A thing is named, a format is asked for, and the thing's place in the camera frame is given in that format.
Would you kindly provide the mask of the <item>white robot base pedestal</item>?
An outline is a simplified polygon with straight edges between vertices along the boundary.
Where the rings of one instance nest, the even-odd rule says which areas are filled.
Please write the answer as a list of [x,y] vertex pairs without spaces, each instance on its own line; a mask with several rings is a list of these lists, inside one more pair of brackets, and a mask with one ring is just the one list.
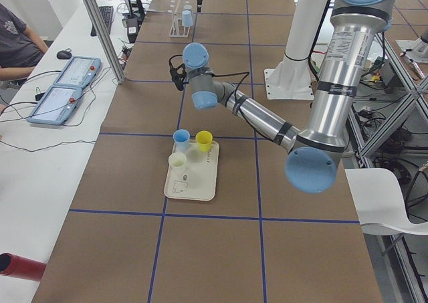
[[310,54],[330,0],[298,0],[283,60],[264,70],[269,100],[313,100]]

